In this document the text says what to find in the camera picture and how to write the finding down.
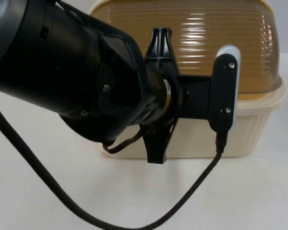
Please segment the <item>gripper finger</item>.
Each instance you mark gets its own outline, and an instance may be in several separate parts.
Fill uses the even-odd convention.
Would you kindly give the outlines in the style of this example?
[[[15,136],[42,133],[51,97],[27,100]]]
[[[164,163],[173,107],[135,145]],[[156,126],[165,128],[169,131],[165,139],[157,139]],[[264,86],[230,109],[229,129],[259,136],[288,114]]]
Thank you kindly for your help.
[[[178,118],[174,118],[168,123],[156,122],[140,125],[148,163],[164,164],[166,162],[167,147],[177,121]]]
[[[162,70],[176,76],[177,61],[171,44],[171,35],[172,30],[169,27],[154,28],[144,61],[151,69]]]

